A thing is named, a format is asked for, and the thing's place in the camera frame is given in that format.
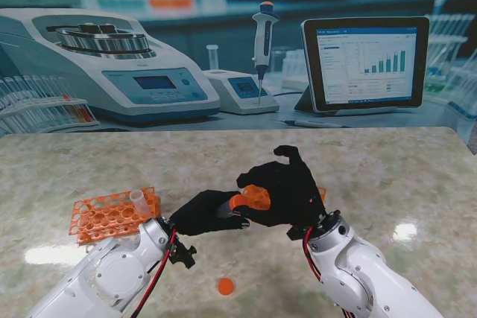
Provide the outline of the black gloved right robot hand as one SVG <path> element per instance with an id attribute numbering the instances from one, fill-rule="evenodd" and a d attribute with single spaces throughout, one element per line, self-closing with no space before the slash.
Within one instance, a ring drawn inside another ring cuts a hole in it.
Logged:
<path id="1" fill-rule="evenodd" d="M 239 206 L 235 212 L 255 223 L 272 227 L 280 224 L 314 226 L 326 216 L 318 186 L 297 147 L 280 145 L 274 154 L 289 159 L 288 164 L 267 162 L 240 174 L 239 188 L 255 185 L 265 189 L 271 199 L 263 211 Z"/>

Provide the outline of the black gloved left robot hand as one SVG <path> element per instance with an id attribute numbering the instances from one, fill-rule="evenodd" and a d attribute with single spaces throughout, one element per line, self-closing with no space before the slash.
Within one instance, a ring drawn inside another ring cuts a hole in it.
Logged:
<path id="1" fill-rule="evenodd" d="M 196 236 L 207 232 L 246 229 L 250 226 L 246 218 L 233 215 L 221 218 L 217 210 L 227 203 L 237 191 L 205 190 L 197 194 L 170 216 L 180 235 Z"/>

